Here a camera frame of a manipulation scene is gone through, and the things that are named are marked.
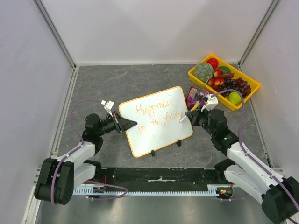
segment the squash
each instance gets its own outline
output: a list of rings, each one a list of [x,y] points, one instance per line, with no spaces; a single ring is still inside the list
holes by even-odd
[[[200,63],[194,69],[194,75],[202,82],[209,81],[214,75],[214,69],[211,64],[207,62]]]

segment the yellow basket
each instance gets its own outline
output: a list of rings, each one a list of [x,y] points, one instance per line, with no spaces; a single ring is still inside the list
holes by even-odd
[[[244,81],[248,82],[248,85],[250,85],[251,87],[251,93],[244,99],[244,102],[246,102],[256,91],[258,88],[260,88],[261,84],[259,84],[256,80],[250,78],[249,76],[246,76],[244,73],[240,72],[238,69],[234,68],[233,66],[231,66],[230,64],[226,63],[225,61],[221,60],[219,57],[210,54],[208,57],[206,57],[204,60],[202,60],[200,63],[203,62],[207,62],[207,60],[209,60],[210,58],[216,58],[217,61],[219,62],[218,67],[220,66],[226,66],[230,69],[230,71],[234,74],[234,79],[238,79],[238,78],[242,78]],[[196,85],[198,85],[199,87],[204,89],[204,82],[200,81],[198,78],[196,78],[194,76],[194,68],[192,68],[188,74],[189,74],[189,78],[192,82],[194,82]],[[217,93],[212,87],[210,87],[209,85],[206,85],[206,89],[211,91],[212,93]],[[232,111],[238,110],[242,107],[242,102],[238,103],[237,105],[232,104],[228,98],[223,97],[222,95],[218,95],[217,96],[218,100],[220,102],[222,102],[225,106],[227,106],[229,109],[231,109]]]

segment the whiteboard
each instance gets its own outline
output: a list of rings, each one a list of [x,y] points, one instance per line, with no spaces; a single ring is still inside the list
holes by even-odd
[[[134,157],[141,157],[193,134],[189,119],[179,123],[187,111],[180,86],[121,103],[119,111],[123,118],[138,123],[126,131]]]

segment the white wall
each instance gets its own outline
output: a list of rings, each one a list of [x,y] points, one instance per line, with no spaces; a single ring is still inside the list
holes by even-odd
[[[32,0],[0,1],[0,223],[21,223],[71,68]]]
[[[261,83],[254,94],[275,167],[299,180],[299,1],[281,1],[243,71]]]
[[[271,0],[43,0],[76,63],[238,61]]]

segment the purple package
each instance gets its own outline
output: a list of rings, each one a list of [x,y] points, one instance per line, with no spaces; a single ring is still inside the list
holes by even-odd
[[[186,99],[188,110],[191,110],[198,101],[200,106],[205,105],[206,103],[203,98],[207,94],[211,94],[211,92],[209,90],[200,90],[195,88],[194,86],[191,86]]]

